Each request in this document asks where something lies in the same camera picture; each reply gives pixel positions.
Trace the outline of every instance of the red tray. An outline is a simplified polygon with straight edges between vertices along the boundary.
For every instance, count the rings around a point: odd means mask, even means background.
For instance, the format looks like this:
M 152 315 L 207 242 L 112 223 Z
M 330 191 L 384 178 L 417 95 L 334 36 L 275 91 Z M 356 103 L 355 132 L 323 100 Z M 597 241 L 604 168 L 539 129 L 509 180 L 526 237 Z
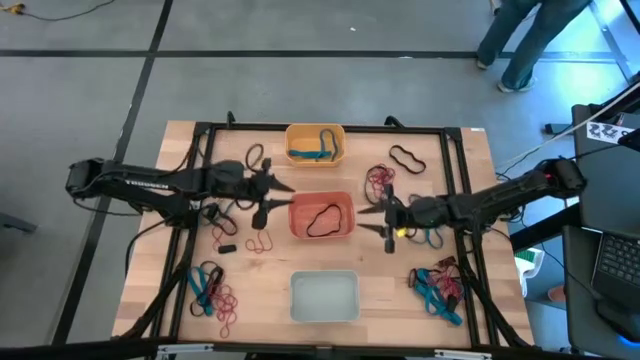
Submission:
M 343 191 L 316 192 L 306 194 L 296 194 L 292 197 L 293 203 L 289 205 L 289 228 L 291 233 L 300 239 L 331 239 L 345 237 L 349 235 L 356 225 L 353 211 L 353 201 L 351 195 Z M 316 215 L 327 209 L 318 216 L 313 226 L 309 229 L 311 235 L 326 234 L 338 229 L 338 219 L 340 212 L 340 230 L 327 236 L 308 236 L 307 227 L 311 224 Z

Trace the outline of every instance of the white cable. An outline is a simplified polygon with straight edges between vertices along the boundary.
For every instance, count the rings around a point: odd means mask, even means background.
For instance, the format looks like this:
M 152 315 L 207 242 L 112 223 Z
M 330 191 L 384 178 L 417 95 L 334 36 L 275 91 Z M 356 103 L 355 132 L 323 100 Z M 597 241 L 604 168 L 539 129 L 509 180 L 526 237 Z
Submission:
M 510 159 L 509 161 L 506 161 L 500 165 L 498 165 L 498 168 L 504 167 L 504 166 L 508 166 L 511 165 L 512 163 L 514 163 L 515 161 L 519 160 L 520 158 L 527 156 L 529 154 L 531 154 L 534 151 L 537 151 L 538 149 L 541 149 L 543 146 L 546 146 L 547 144 L 556 141 L 558 139 L 560 139 L 561 137 L 571 134 L 572 132 L 578 130 L 579 128 L 585 126 L 587 124 L 587 122 L 598 118 L 600 115 L 602 115 L 605 111 L 609 110 L 613 105 L 617 104 L 618 102 L 620 102 L 620 100 L 624 99 L 627 95 L 629 95 L 632 91 L 634 91 L 635 89 L 637 89 L 638 87 L 640 87 L 640 82 L 636 83 L 635 85 L 633 85 L 632 87 L 630 87 L 629 89 L 627 89 L 627 91 L 625 91 L 624 93 L 622 93 L 620 96 L 618 96 L 617 98 L 615 98 L 612 102 L 610 102 L 607 106 L 603 107 L 600 111 L 598 111 L 597 113 L 595 113 L 594 115 L 591 115 L 590 118 L 588 118 L 587 120 L 584 120 L 583 122 L 581 122 L 578 125 L 573 126 L 570 129 L 567 129 L 563 132 L 561 132 L 559 135 L 554 136 L 553 138 L 543 142 L 542 144 L 534 147 L 531 150 L 525 151 L 522 154 Z

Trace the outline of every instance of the wooden tabletop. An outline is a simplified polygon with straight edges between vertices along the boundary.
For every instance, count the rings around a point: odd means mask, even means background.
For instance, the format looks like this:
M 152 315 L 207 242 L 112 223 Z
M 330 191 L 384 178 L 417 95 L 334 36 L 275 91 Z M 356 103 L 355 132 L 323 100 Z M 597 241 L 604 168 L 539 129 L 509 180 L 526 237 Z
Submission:
M 194 124 L 187 121 L 170 121 L 167 124 L 158 168 L 172 169 L 180 163 L 189 148 Z M 462 134 L 473 191 L 494 185 L 494 167 L 484 130 L 465 128 Z M 379 163 L 395 168 L 396 195 L 405 203 L 409 194 L 427 196 L 447 192 L 440 143 L 436 136 L 348 133 L 346 156 L 339 167 L 301 169 L 292 167 L 285 156 L 284 132 L 223 130 L 216 133 L 212 161 L 236 159 L 244 162 L 247 149 L 254 143 L 264 145 L 264 155 L 272 158 L 272 172 L 280 181 L 298 193 L 348 192 L 356 212 L 369 206 L 363 191 L 364 175 L 367 169 Z M 413 175 L 395 165 L 388 156 L 389 148 L 394 144 L 401 144 L 425 161 L 426 172 Z M 450 153 L 456 189 L 461 191 L 452 142 Z M 288 199 L 291 194 L 272 191 L 269 196 Z M 442 249 L 434 250 L 428 245 L 418 245 L 400 238 L 396 239 L 395 254 L 386 254 L 383 240 L 359 227 L 343 239 L 297 239 L 289 230 L 285 206 L 269 214 L 267 230 L 273 239 L 273 250 L 256 254 L 245 247 L 247 239 L 256 239 L 257 231 L 250 225 L 254 211 L 234 208 L 230 213 L 238 223 L 239 231 L 233 237 L 224 236 L 222 242 L 236 244 L 237 252 L 217 254 L 213 250 L 210 226 L 202 226 L 196 240 L 193 264 L 199 265 L 205 260 L 220 264 L 226 272 L 225 283 L 238 298 L 238 320 L 231 325 L 229 337 L 221 338 L 222 325 L 215 316 L 193 317 L 185 307 L 180 340 L 429 348 L 470 346 L 463 304 L 459 305 L 457 313 L 464 323 L 456 327 L 440 317 L 427 314 L 424 301 L 407 287 L 407 274 L 411 268 L 432 267 L 438 260 L 455 255 L 455 242 L 450 229 L 442 228 L 440 231 L 444 238 Z M 157 214 L 146 214 L 140 228 L 157 221 Z M 356 215 L 356 221 L 383 223 L 379 214 Z M 507 232 L 503 223 L 496 223 L 494 227 Z M 170 228 L 160 228 L 137 241 L 113 328 L 114 335 L 129 329 L 156 295 L 170 233 Z M 525 341 L 533 343 L 511 244 L 501 235 L 491 232 L 484 236 L 483 249 L 493 301 L 518 334 Z M 358 274 L 360 318 L 352 323 L 295 323 L 289 313 L 291 274 L 297 270 L 329 269 L 353 270 Z M 188 306 L 194 297 L 191 289 L 187 289 L 185 304 Z M 488 343 L 482 305 L 477 298 L 475 305 L 480 338 L 483 343 Z M 168 332 L 172 310 L 173 298 L 167 302 L 162 334 Z

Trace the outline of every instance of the sneaker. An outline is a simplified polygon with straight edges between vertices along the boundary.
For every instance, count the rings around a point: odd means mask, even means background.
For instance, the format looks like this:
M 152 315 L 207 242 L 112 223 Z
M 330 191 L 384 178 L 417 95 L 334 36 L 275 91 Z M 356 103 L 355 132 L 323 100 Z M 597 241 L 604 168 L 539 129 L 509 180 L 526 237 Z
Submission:
M 520 88 L 520 89 L 510 89 L 508 87 L 506 87 L 502 81 L 498 82 L 498 90 L 502 91 L 503 93 L 510 93 L 510 92 L 526 92 L 529 91 L 531 89 L 533 89 L 533 87 L 535 86 L 536 82 L 538 81 L 538 79 L 536 79 L 535 76 L 531 77 L 531 80 L 529 80 L 529 83 L 527 85 L 525 85 L 524 87 Z
M 487 65 L 483 64 L 479 59 L 476 59 L 476 66 L 480 70 L 487 70 L 489 68 Z

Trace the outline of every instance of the black clip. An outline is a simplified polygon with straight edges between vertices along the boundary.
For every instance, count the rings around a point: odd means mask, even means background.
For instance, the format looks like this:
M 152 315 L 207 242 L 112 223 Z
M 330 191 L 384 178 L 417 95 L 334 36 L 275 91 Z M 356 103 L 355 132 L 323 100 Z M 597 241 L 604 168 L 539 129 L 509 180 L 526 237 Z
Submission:
M 231 129 L 233 127 L 233 123 L 236 122 L 236 117 L 233 116 L 231 111 L 227 111 L 227 129 Z
M 404 125 L 402 125 L 400 120 L 398 120 L 398 118 L 393 116 L 393 115 L 387 116 L 387 118 L 384 119 L 384 124 L 386 126 L 395 126 L 398 129 L 403 129 L 404 128 Z

